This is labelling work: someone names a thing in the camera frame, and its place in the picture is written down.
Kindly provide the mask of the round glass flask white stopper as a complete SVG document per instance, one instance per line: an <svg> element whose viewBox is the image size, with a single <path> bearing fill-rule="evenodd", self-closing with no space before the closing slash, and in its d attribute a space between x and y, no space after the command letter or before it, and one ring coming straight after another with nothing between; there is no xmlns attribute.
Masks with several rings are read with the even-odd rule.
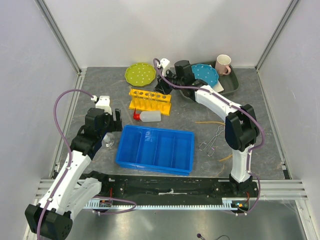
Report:
<svg viewBox="0 0 320 240"><path fill-rule="evenodd" d="M111 148L115 144L115 136L112 133L107 133L102 139L102 146Z"/></svg>

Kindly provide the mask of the white wash bottle red cap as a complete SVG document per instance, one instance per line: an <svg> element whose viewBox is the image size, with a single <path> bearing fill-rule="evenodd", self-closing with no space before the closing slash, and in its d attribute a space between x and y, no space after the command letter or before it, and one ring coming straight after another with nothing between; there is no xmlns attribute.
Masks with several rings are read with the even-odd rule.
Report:
<svg viewBox="0 0 320 240"><path fill-rule="evenodd" d="M161 112L159 110L142 111L141 113L137 113L135 109L133 112L133 119L144 122L144 123L150 123L150 122L160 122L162 118L161 118Z"/></svg>

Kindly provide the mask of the metal crucible tongs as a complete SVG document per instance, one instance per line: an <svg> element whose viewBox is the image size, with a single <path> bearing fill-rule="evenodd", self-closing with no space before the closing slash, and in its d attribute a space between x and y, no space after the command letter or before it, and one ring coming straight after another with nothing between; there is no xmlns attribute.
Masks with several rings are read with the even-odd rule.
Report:
<svg viewBox="0 0 320 240"><path fill-rule="evenodd" d="M206 141L202 142L202 143L199 145L198 149L199 149L200 151L207 150L206 155L207 155L208 157L212 157L212 156L214 155L214 153L215 153L214 144L215 144L218 136L219 136L222 132L224 132L224 130L225 130L225 125L224 125L224 124L220 124L220 125L217 127L217 130L216 130L215 134L213 135L213 137L210 139L210 141L209 141L209 142L206 142Z"/></svg>

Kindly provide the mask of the tan rubber tube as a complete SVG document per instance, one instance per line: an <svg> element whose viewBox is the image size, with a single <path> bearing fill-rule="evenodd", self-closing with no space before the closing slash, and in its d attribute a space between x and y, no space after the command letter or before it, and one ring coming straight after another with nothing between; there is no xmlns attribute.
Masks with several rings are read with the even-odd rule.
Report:
<svg viewBox="0 0 320 240"><path fill-rule="evenodd" d="M217 124L217 125L219 125L219 127L220 126L223 126L223 127L225 127L225 123L224 122L221 122L221 121L195 121L195 123L196 124ZM226 160L229 160L231 157L233 156L233 154L231 153L230 155L228 155L228 156L226 156L226 157L224 157L224 158L222 158L222 159L220 159L220 160L218 160L219 162L224 162L224 161L226 161Z"/></svg>

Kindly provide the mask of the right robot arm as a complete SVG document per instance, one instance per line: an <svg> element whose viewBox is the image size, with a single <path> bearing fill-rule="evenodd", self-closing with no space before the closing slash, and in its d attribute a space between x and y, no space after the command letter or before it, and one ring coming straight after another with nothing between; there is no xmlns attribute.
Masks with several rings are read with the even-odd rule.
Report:
<svg viewBox="0 0 320 240"><path fill-rule="evenodd" d="M257 148L257 137L264 135L253 107L237 104L216 92L195 76L187 60L176 62L174 72L166 58L154 58L153 65L157 73L156 92L169 95L172 90L178 90L185 98L207 107L223 120L225 141L232 149L229 191L235 197L242 196L252 182L251 157Z"/></svg>

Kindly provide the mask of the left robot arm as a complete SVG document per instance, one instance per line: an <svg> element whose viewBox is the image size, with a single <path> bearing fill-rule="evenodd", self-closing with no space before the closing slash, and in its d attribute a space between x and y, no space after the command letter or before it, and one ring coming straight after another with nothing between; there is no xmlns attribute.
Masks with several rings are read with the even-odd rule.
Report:
<svg viewBox="0 0 320 240"><path fill-rule="evenodd" d="M90 108L75 138L71 141L67 159L49 190L38 204L29 204L25 217L32 233L38 238L64 240L73 221L83 207L96 195L106 196L108 182L88 177L75 188L84 170L91 163L108 133L123 130L120 109L114 113L101 108Z"/></svg>

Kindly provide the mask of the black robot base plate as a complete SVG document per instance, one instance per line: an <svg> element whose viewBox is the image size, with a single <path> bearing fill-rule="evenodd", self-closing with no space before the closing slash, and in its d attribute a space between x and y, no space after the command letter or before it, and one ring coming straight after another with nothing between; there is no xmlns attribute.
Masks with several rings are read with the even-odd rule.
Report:
<svg viewBox="0 0 320 240"><path fill-rule="evenodd" d="M252 179L236 183L222 178L107 175L98 171L83 173L81 180L95 178L102 183L100 196L136 203L218 203L223 198L256 198L257 183Z"/></svg>

